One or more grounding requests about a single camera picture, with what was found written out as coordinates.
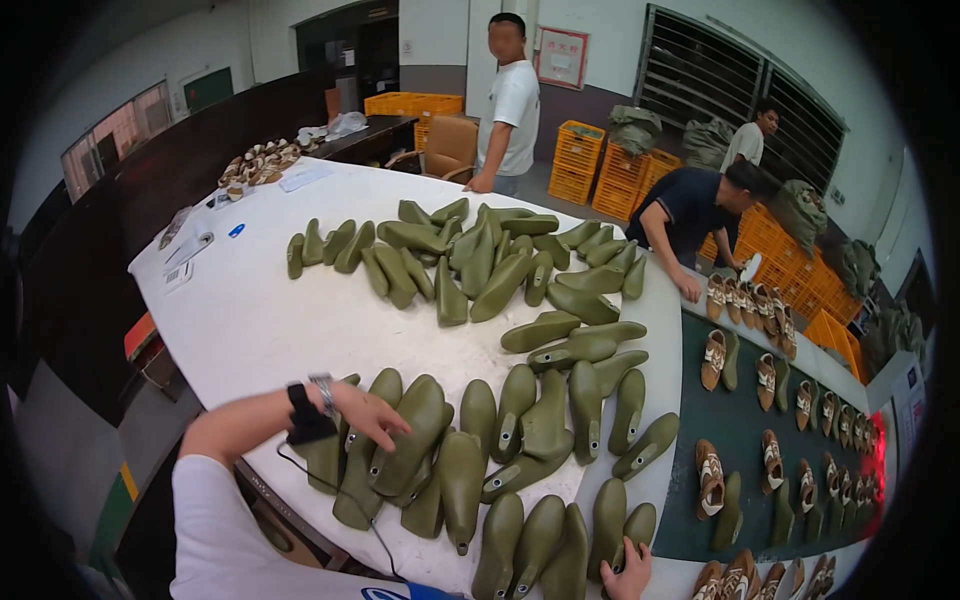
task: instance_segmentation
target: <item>brown office chair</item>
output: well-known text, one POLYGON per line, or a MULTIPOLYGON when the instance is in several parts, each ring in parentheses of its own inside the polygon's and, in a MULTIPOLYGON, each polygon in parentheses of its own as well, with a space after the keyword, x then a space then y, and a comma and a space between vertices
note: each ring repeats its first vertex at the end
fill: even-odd
POLYGON ((444 181, 467 183, 477 158, 477 124, 467 119, 438 114, 433 117, 426 148, 395 156, 384 166, 391 169, 406 158, 423 154, 423 174, 444 181))

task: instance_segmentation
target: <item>man in white t-shirt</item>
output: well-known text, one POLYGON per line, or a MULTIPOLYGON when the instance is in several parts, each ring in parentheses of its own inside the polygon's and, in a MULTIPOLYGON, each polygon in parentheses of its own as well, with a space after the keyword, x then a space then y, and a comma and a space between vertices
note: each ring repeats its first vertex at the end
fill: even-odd
MULTIPOLYGON (((763 158, 763 138, 767 135, 773 135, 777 132, 780 124, 780 114, 777 105, 769 98, 760 98, 756 103, 756 119, 750 123, 740 126, 733 134, 730 142, 730 148, 723 157, 723 164, 720 165, 720 173, 726 173, 727 167, 738 160, 747 160, 756 166, 760 166, 760 160, 763 158)), ((737 230, 740 227, 740 215, 730 215, 727 218, 726 229, 727 239, 730 240, 730 256, 733 257, 733 249, 736 247, 737 230)), ((734 260, 733 264, 726 264, 723 258, 723 252, 717 253, 717 258, 713 262, 715 268, 734 267, 743 268, 743 261, 734 260)))
POLYGON ((516 194, 518 178, 534 163, 540 127, 540 82, 523 55, 526 24, 512 12, 490 20, 487 43, 499 70, 477 134, 477 168, 464 190, 516 194))

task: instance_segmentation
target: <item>window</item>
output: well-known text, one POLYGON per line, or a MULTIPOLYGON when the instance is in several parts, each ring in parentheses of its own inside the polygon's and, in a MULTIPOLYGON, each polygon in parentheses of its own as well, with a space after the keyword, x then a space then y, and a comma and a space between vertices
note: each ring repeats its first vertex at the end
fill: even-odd
POLYGON ((138 94, 93 126, 60 157, 71 202, 110 167, 171 125, 166 82, 138 94))
POLYGON ((846 127, 813 89, 732 37, 661 7, 649 5, 645 36, 637 106, 681 129, 713 118, 736 129, 769 97, 780 107, 780 129, 765 140, 760 167, 826 194, 846 127))

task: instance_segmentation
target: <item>white sleeve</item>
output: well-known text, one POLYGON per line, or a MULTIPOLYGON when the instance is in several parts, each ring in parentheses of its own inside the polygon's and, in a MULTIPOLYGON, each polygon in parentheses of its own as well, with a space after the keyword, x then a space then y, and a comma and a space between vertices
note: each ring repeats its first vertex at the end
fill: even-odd
POLYGON ((523 86, 514 83, 504 84, 496 96, 496 106, 493 107, 493 121, 519 127, 526 108, 527 94, 523 86))
POLYGON ((172 485, 178 581, 283 560, 223 465, 200 454, 184 456, 174 465, 172 485))

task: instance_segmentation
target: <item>man in dark polo shirt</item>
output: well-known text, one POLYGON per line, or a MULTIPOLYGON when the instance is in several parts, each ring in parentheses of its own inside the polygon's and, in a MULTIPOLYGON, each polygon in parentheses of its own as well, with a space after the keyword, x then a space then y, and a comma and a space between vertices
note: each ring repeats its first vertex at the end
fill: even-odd
POLYGON ((700 299, 700 283, 681 265, 693 269, 697 250, 711 231, 720 256, 733 260, 725 215, 738 215, 760 198, 773 193, 772 185, 747 160, 738 160, 726 173, 685 167, 664 175, 630 217, 627 239, 652 248, 660 264, 685 299, 700 299))

